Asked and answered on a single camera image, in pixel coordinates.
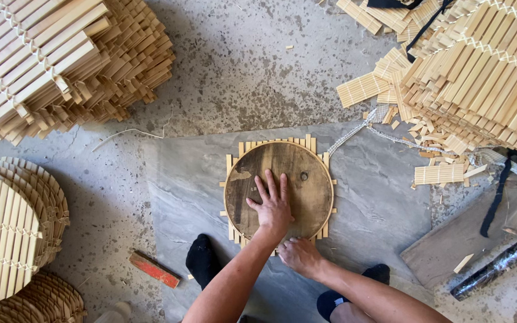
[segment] stained floor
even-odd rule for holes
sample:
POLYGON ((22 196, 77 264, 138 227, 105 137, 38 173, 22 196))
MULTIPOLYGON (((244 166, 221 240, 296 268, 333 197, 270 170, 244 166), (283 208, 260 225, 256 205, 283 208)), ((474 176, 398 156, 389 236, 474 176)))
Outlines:
MULTIPOLYGON (((82 293, 88 322, 117 301, 131 302, 132 322, 165 317, 166 287, 127 261, 134 249, 156 254, 141 148, 153 139, 127 132, 92 152, 100 139, 127 128, 178 137, 343 122, 376 105, 343 109, 335 87, 373 70, 395 36, 371 35, 335 0, 318 3, 148 1, 177 57, 158 100, 134 104, 125 122, 75 127, 18 147, 0 142, 0 156, 45 166, 66 192, 71 227, 48 269, 82 293)), ((465 195, 448 192, 456 196, 449 207, 465 195)), ((436 290, 435 305, 454 321, 517 323, 517 269, 468 302, 453 301, 447 290, 436 290)))

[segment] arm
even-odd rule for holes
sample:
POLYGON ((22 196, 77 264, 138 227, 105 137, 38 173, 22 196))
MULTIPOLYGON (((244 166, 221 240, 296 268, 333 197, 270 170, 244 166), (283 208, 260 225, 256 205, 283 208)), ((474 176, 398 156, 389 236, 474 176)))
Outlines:
POLYGON ((247 198, 258 212, 260 226, 247 246, 199 294, 183 319, 188 322, 236 322, 247 304, 250 290, 276 245, 294 221, 287 199, 287 176, 280 175, 280 196, 270 170, 265 170, 270 195, 260 177, 255 183, 262 205, 247 198))
POLYGON ((327 261, 306 239, 285 241, 279 253, 285 265, 344 295, 377 322, 451 323, 419 300, 327 261))

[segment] tool handle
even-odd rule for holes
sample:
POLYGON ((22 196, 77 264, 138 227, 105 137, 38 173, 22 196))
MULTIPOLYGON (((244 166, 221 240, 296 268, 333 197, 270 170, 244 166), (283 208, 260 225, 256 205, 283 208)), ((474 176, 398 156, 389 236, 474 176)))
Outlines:
POLYGON ((498 257, 494 258, 494 260, 484 268, 478 270, 458 286, 454 287, 450 291, 450 294, 461 302, 470 297, 475 291, 480 290, 493 282, 504 272, 516 266, 517 243, 500 253, 498 257))

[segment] hand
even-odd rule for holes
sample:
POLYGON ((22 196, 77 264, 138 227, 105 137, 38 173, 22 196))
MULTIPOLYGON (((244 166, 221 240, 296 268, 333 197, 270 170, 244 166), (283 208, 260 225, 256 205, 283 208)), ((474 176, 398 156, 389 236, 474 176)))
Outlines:
POLYGON ((279 243, 287 234, 288 224, 294 221, 294 217, 291 216, 291 206, 288 203, 287 175, 285 173, 280 174, 280 196, 270 169, 267 168, 264 175, 267 177, 270 194, 264 188, 260 177, 255 176, 255 183, 262 198, 262 205, 250 198, 247 198, 247 203, 258 212, 259 230, 266 230, 273 236, 276 243, 279 243))
POLYGON ((305 238, 291 238, 279 245, 279 257, 283 264, 315 281, 317 275, 322 273, 322 266, 326 262, 326 259, 305 238))

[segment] red wooden block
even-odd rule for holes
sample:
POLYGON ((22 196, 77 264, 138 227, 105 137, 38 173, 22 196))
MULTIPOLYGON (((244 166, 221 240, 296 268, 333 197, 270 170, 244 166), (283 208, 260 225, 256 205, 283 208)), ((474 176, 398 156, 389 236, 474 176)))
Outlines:
POLYGON ((146 272, 149 276, 157 279, 172 289, 176 288, 181 281, 181 277, 179 275, 161 266, 159 263, 138 251, 133 251, 131 257, 129 257, 129 261, 133 266, 146 272))

